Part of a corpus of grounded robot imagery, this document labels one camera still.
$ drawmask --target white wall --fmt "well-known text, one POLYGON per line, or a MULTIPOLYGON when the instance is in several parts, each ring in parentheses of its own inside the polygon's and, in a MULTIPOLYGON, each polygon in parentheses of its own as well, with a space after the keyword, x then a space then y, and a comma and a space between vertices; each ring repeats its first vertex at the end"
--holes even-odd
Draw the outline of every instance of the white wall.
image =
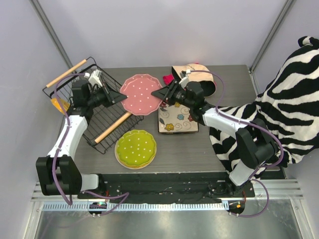
POLYGON ((40 0, 71 61, 251 65, 285 0, 40 0))
MULTIPOLYGON (((318 9, 318 0, 296 1, 255 71, 261 92, 275 78, 285 59, 299 48, 297 40, 300 37, 308 35, 319 38, 318 9)), ((300 183, 310 209, 312 226, 319 238, 318 170, 319 150, 307 155, 301 163, 290 165, 286 171, 300 183)))
POLYGON ((66 66, 29 1, 2 1, 0 15, 0 232, 19 239, 35 162, 52 147, 62 120, 41 89, 66 66))

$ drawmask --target floral box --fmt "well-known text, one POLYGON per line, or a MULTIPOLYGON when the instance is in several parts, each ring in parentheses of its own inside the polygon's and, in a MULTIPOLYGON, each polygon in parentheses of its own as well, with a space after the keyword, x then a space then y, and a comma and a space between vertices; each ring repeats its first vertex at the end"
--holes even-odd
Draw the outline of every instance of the floral box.
POLYGON ((169 106, 162 102, 159 107, 160 133, 195 133, 198 123, 189 114, 189 108, 179 103, 169 106))

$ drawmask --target metal post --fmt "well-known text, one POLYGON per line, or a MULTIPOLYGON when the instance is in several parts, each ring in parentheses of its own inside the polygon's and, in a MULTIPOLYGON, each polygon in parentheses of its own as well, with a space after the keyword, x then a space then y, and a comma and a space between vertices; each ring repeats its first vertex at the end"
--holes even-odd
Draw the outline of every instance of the metal post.
POLYGON ((54 45, 56 46, 56 48, 58 49, 58 51, 60 52, 63 60, 65 61, 66 65, 68 66, 68 68, 71 68, 73 65, 70 61, 70 58, 68 57, 68 55, 66 54, 66 51, 64 50, 58 36, 56 35, 49 19, 47 18, 45 12, 43 11, 41 4, 39 3, 38 0, 29 0, 30 3, 32 4, 34 10, 36 11, 38 17, 40 18, 40 20, 42 21, 45 29, 47 30, 48 34, 50 35, 54 45))
POLYGON ((250 71, 253 74, 256 67, 258 66, 261 58, 263 57, 263 55, 265 54, 268 46, 270 45, 271 41, 273 40, 275 34, 277 33, 280 25, 283 23, 285 17, 287 16, 287 13, 289 12, 289 10, 291 9, 291 7, 293 6, 293 4, 296 2, 296 0, 286 0, 285 4, 283 5, 283 8, 281 9, 275 23, 273 24, 270 32, 268 33, 262 47, 260 48, 255 60, 253 61, 252 66, 250 67, 250 71))

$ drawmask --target scalloped plate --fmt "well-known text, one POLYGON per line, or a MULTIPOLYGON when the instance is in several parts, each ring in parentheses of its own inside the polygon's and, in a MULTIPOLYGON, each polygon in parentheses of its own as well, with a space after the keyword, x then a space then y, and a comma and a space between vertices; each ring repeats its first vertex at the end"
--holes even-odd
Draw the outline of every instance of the scalloped plate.
POLYGON ((116 142, 115 157, 124 167, 139 169, 152 162, 156 150, 156 142, 150 133, 134 129, 116 142))
POLYGON ((147 116, 159 108, 162 100, 151 93, 161 88, 160 81, 149 74, 134 75, 120 89, 127 96, 121 103, 128 112, 136 116, 147 116))

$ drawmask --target gray floor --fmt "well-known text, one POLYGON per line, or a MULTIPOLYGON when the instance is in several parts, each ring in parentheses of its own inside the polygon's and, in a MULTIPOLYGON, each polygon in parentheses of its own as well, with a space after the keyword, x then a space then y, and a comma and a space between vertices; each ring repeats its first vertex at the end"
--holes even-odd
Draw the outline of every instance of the gray floor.
MULTIPOLYGON (((264 200, 247 201, 244 214, 257 213, 264 205, 264 200)), ((302 236, 290 200, 271 200, 268 210, 256 218, 236 218, 226 211, 115 211, 94 219, 88 212, 42 212, 35 238, 301 239, 302 236)))
MULTIPOLYGON (((226 94, 222 106, 240 106, 255 99, 246 66, 209 66, 208 69, 219 74, 225 81, 226 94)), ((117 68, 107 69, 107 72, 120 83, 135 74, 150 74, 162 82, 162 77, 170 74, 170 67, 117 68)), ((212 104, 218 101, 222 92, 218 79, 215 82, 217 91, 207 98, 212 104)), ((82 173, 225 171, 212 149, 208 127, 200 125, 199 132, 192 134, 159 134, 158 113, 154 112, 146 116, 136 129, 148 131, 157 142, 157 154, 149 166, 140 170, 127 169, 117 162, 114 146, 102 155, 81 139, 75 155, 79 170, 82 173)))

